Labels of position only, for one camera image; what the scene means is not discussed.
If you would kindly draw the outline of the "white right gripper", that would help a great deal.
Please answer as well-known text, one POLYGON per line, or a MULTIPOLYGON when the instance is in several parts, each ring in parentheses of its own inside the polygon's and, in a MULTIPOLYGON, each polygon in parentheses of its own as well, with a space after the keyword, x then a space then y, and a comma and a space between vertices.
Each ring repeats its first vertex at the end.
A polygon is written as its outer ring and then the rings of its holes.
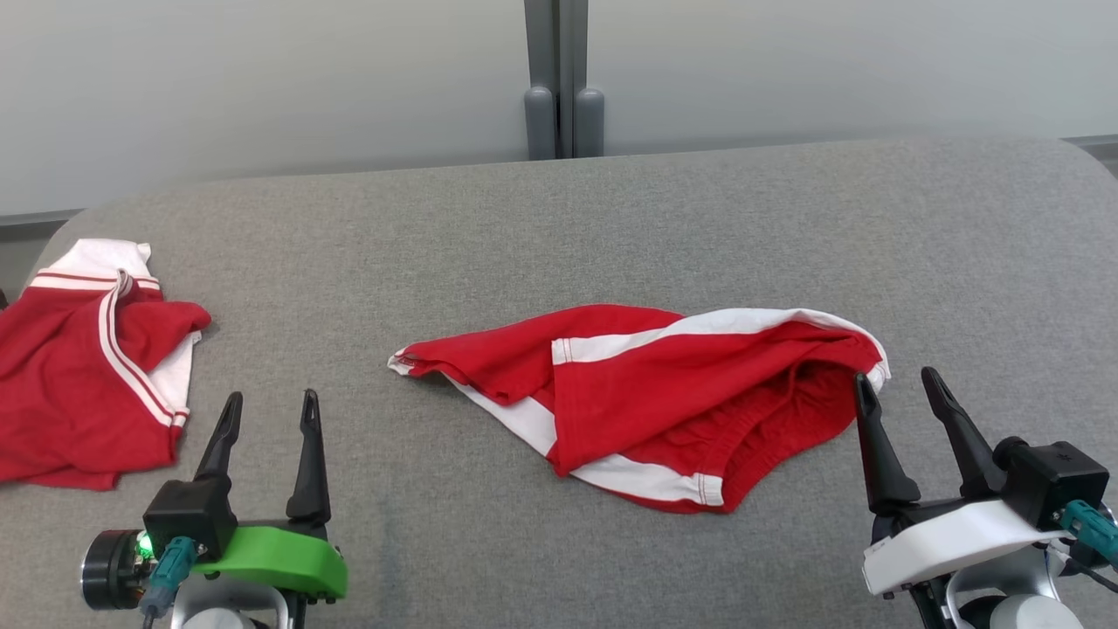
POLYGON ((873 542, 864 552, 862 576, 873 595, 947 576, 958 570, 1059 537, 1018 516, 998 496, 1005 473, 970 414, 934 366, 920 371, 928 404, 945 427, 961 474, 963 499, 919 505, 918 483, 904 473, 882 425, 882 407, 870 378, 854 377, 856 430, 866 486, 875 516, 873 542))

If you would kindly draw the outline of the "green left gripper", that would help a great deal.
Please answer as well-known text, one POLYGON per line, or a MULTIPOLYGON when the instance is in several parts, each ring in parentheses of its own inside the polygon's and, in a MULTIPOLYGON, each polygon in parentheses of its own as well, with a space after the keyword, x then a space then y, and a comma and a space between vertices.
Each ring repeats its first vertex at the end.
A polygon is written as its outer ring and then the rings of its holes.
MULTIPOLYGON (((203 451, 195 482, 228 480, 231 450, 238 441, 244 397, 233 391, 224 403, 203 451)), ((332 516, 322 413, 315 391, 306 389, 300 412, 302 450, 295 485, 285 506, 292 524, 324 527, 332 516)), ((155 556, 142 528, 113 528, 91 542, 80 562, 80 597, 94 610, 129 610, 142 606, 148 588, 163 597, 184 590, 188 576, 230 576, 320 601, 345 598, 349 569, 326 540, 275 526, 238 527, 219 561, 201 563, 200 549, 177 537, 155 556)))

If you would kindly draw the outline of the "red white basketball jersey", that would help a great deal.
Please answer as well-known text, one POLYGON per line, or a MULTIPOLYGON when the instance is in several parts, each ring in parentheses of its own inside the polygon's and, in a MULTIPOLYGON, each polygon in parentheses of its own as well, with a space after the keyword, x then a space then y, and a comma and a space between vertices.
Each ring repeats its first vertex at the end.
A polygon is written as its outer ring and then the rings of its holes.
POLYGON ((0 483, 112 490, 176 463, 211 317, 165 299, 150 255, 83 238, 0 311, 0 483))

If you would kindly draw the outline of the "red shorts with white stripes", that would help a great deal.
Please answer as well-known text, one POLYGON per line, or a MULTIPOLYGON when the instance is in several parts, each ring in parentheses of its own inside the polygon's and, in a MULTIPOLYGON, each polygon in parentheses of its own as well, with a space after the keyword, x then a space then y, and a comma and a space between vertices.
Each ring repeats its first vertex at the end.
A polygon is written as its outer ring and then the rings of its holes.
POLYGON ((682 514, 735 511, 854 421, 858 375, 891 377, 881 342, 827 312, 625 304, 415 342, 388 366, 446 377, 556 474, 682 514))

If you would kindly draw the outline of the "grey window frame post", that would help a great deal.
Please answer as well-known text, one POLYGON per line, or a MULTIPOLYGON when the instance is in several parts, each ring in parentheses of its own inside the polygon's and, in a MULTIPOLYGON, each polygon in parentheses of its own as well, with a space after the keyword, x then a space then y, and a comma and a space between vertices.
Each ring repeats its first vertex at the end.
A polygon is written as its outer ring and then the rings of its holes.
POLYGON ((522 0, 528 159, 604 155, 604 93, 588 80, 590 0, 522 0))

